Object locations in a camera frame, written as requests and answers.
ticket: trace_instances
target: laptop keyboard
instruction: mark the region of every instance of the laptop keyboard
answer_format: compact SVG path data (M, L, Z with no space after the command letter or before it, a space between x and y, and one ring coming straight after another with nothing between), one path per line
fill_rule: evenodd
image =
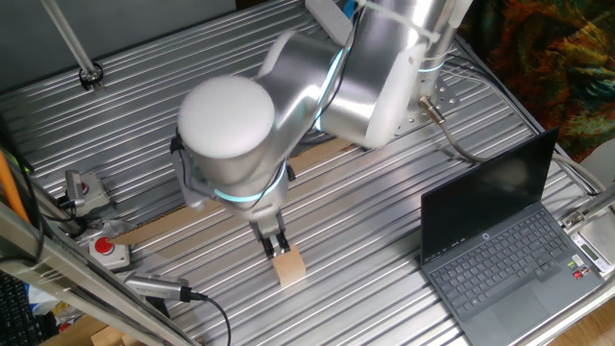
M549 225L550 219L539 211L431 273L457 315L482 310L507 288L554 272L554 259L568 246Z

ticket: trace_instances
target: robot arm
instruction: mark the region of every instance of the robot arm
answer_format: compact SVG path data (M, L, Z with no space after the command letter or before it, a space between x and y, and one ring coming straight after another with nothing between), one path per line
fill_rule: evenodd
M382 11L359 12L346 47L285 33L254 80L218 77L192 90L171 145L188 206L218 200L250 222L267 257L288 251L280 210L291 150L312 127L367 148L385 145L407 110L431 95L469 3L382 0L370 5Z

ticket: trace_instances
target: white cable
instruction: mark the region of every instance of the white cable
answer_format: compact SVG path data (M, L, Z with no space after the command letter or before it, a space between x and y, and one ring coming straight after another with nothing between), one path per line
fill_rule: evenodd
M603 191L606 190L606 186L604 186L603 183L598 178L596 178L595 175L593 175L590 171L587 170L587 168L583 167L582 165L576 163L575 161L572 161L572 160L566 158L565 156L559 155L559 154L553 154L553 159L555 161L560 161L560 162L566 163L569 166L571 166L574 169L576 169L576 171L578 171L578 173L583 178L585 178L591 184L593 184L594 187L596 187L599 192L603 192Z
M480 82L480 83L482 83L482 84L484 84L484 85L486 85L486 86L488 86L488 87L491 87L491 88L493 89L493 91L494 91L495 93L497 93L498 95L500 95L500 97L502 97L502 99L503 99L503 100L504 100L504 101L505 101L505 102L506 102L506 103L507 103L507 104L508 104L511 108L513 108L513 109L515 109L515 110L516 110L516 107L514 107L514 106L513 106L510 102L508 102L508 96L504 95L504 93L503 93L503 92L501 92L501 91L500 91L500 90L499 90L496 86L493 86L491 83L489 83L489 82L487 82L487 81L484 81L484 80L482 80L482 79L479 79L479 78L474 78L474 77L470 77L470 76L464 76L464 75L461 75L461 74L456 74L456 73L454 73L454 72L451 72L451 71L448 71L448 70L445 70L445 69L442 69L442 72L447 73L447 74L450 74L450 75L453 75L453 76L456 76L456 77L459 77L459 78L463 78L463 79L468 79L468 80L471 80L471 81Z
M442 53L440 55L437 55L435 57L431 57L431 58L423 58L424 61L434 61L434 60L438 60L438 59L442 59L444 57L446 57L447 55L453 53L455 51L455 49L453 48L453 46L451 46L451 49L449 49L446 53Z
M456 73L453 73L451 71L447 71L445 69L442 69L442 72L448 73L450 75L457 76L459 78L465 78L465 79L469 79L469 80L472 80L472 81L480 82L480 83L482 83L482 84L484 84L484 85L486 85L488 87L491 87L491 88L493 88L493 91L495 91L498 95L500 95L500 97L502 97L503 100L505 102L507 102L507 104L510 107L513 107L510 104L510 102L508 102L508 97L505 96L503 92L501 92L499 89L497 89L495 86L493 86L491 83L489 83L487 81L484 81L484 80L479 79L479 78L473 78L473 77L469 77L469 76L464 76L464 75L456 74ZM444 132L444 135L449 139L449 141L451 141L452 137L449 137L450 133L447 135L447 133L446 133L446 131L444 129L442 129L442 132ZM457 152L459 154L463 155L468 160L473 160L470 157L464 155L461 151L459 151L459 149L453 144L452 141L451 141L451 144L453 145L453 147L457 150ZM576 170L578 172L578 174L582 178L584 178L585 180L590 182L599 192L603 192L603 191L606 190L606 187L603 185L603 183L598 178L596 178L595 175L593 175L589 170L587 170L582 165L576 163L575 161L572 161L572 160L570 160L570 159L568 159L568 158L566 158L566 157L564 157L562 155L559 155L557 153L553 153L553 160L559 161L559 162L563 162L563 163L568 164L569 166L571 166L574 170Z
M380 12L383 15L386 15L387 17L402 23L404 25L406 25L407 27L409 27L410 29L414 29L419 35L427 37L431 42L437 42L440 39L440 34L438 33L433 33L427 29L421 28L420 26L414 24L414 22L412 22L410 19L402 16L401 14L397 13L397 12L393 12L391 10L389 10L386 7L383 7L381 5L375 4L371 1L368 0L357 0L357 6L358 7L365 7L368 8L370 10L376 11L376 12Z

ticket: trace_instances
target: laptop trackpad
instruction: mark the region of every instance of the laptop trackpad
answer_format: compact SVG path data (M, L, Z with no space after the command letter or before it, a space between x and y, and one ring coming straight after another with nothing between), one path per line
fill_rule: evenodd
M505 297L493 307L493 311L513 338L549 315L529 287Z

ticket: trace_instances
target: laptop screen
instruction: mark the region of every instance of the laptop screen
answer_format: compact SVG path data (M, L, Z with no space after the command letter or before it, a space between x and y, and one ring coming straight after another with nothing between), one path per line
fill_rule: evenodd
M540 201L558 129L508 150L421 198L427 263Z

